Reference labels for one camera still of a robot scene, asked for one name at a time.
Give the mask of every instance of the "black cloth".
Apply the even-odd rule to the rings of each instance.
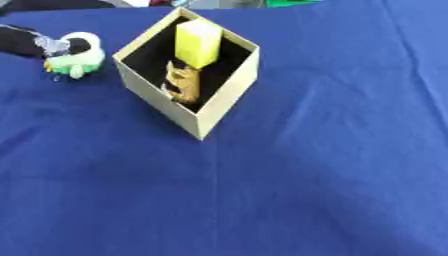
[[[113,8],[113,4],[98,0],[13,0],[0,8],[0,15],[17,11],[40,11],[60,9]]]
[[[42,58],[44,51],[34,43],[34,29],[24,27],[0,26],[0,52],[12,53],[24,57]]]

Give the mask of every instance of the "blue tablecloth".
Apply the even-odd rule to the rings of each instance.
[[[18,13],[109,55],[169,9]],[[0,54],[0,255],[448,255],[448,2],[199,11],[260,77],[198,142],[123,88]]]

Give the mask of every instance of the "toy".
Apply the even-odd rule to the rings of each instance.
[[[98,36],[92,33],[71,33],[60,40],[70,42],[75,47],[72,47],[72,51],[62,53],[59,56],[48,57],[44,61],[47,72],[70,75],[73,79],[80,79],[84,74],[97,71],[105,59],[105,53],[101,49],[101,41]]]
[[[162,90],[181,103],[194,103],[199,98],[199,70],[188,65],[176,68],[170,61]]]

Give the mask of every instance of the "gold object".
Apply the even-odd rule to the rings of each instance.
[[[167,81],[165,82],[164,89],[179,102],[187,104],[196,102],[200,93],[200,70],[188,65],[184,69],[175,68],[171,61],[168,62],[166,69],[168,73],[166,75]]]
[[[51,66],[51,64],[48,60],[44,61],[44,68],[45,68],[45,71],[47,71],[47,72],[53,71],[53,67]]]

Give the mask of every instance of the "green object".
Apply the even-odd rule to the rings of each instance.
[[[267,7],[291,6],[296,4],[310,4],[321,0],[266,0]]]

